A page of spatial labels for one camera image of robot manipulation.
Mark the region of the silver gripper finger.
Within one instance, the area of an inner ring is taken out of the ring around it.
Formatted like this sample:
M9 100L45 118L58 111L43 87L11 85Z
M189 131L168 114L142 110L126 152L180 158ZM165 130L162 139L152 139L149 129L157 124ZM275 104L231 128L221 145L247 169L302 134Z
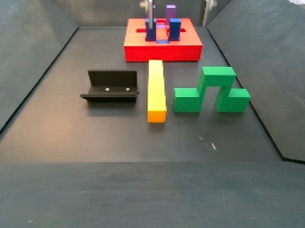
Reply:
M217 7L217 0L205 0L204 1L204 16L203 16L203 25L207 26L216 16L216 7Z
M146 10L149 19L149 28L154 27L154 0L142 0L140 6Z

